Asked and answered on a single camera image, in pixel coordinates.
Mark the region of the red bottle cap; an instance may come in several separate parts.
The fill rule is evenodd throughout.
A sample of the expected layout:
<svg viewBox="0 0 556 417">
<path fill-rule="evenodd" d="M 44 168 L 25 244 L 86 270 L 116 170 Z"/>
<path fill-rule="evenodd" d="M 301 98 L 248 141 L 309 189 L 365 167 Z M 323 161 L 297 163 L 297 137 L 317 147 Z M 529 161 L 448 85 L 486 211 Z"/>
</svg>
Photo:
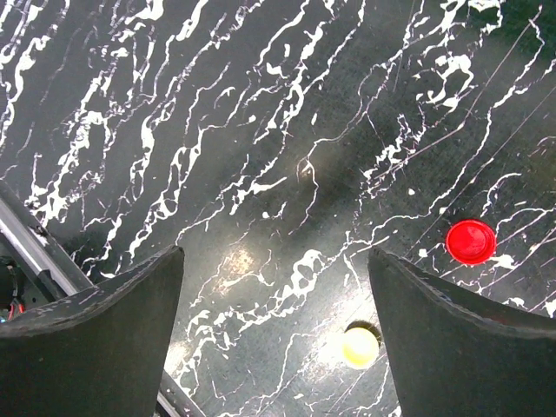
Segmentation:
<svg viewBox="0 0 556 417">
<path fill-rule="evenodd" d="M 445 243 L 447 252 L 465 265 L 479 265 L 488 261 L 497 248 L 494 230 L 475 219 L 456 222 L 448 230 Z"/>
</svg>

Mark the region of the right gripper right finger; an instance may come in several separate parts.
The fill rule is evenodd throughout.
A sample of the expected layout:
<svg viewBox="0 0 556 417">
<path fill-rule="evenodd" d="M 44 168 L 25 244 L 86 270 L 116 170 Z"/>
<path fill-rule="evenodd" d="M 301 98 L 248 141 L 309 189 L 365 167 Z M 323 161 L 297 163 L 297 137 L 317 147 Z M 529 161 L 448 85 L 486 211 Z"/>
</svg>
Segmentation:
<svg viewBox="0 0 556 417">
<path fill-rule="evenodd" d="M 553 416 L 555 321 L 379 248 L 368 274 L 405 416 Z"/>
</svg>

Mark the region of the yellow bottle cap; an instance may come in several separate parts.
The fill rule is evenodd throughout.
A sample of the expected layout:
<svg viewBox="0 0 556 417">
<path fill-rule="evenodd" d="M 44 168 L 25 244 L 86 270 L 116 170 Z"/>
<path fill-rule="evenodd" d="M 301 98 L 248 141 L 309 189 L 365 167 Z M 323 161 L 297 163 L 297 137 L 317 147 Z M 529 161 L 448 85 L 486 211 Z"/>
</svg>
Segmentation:
<svg viewBox="0 0 556 417">
<path fill-rule="evenodd" d="M 380 343 L 366 328 L 350 328 L 342 339 L 341 353 L 344 362 L 353 369 L 370 367 L 379 356 Z"/>
</svg>

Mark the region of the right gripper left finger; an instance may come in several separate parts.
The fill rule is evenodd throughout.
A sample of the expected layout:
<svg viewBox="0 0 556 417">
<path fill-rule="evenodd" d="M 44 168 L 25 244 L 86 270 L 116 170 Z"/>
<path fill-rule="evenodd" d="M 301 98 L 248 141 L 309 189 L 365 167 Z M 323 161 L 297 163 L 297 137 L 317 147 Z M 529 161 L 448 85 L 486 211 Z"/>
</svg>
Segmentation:
<svg viewBox="0 0 556 417">
<path fill-rule="evenodd" d="M 180 247 L 1 326 L 3 416 L 150 416 L 183 278 Z"/>
</svg>

